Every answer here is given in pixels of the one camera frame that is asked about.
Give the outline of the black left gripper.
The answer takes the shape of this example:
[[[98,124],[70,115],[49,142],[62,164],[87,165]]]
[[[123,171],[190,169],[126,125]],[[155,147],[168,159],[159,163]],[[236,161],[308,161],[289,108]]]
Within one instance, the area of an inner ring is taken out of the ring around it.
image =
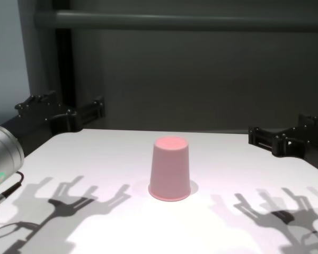
[[[17,116],[1,124],[17,139],[25,156],[30,155],[52,137],[78,132],[88,124],[105,117],[102,96],[75,111],[56,107],[56,92],[30,95],[15,105]]]

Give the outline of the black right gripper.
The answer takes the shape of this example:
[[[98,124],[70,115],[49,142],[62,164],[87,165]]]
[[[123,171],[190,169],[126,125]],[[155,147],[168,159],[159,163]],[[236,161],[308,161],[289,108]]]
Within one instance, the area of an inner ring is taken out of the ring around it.
[[[276,157],[302,159],[318,169],[318,116],[300,114],[298,126],[280,133],[250,126],[248,143]]]

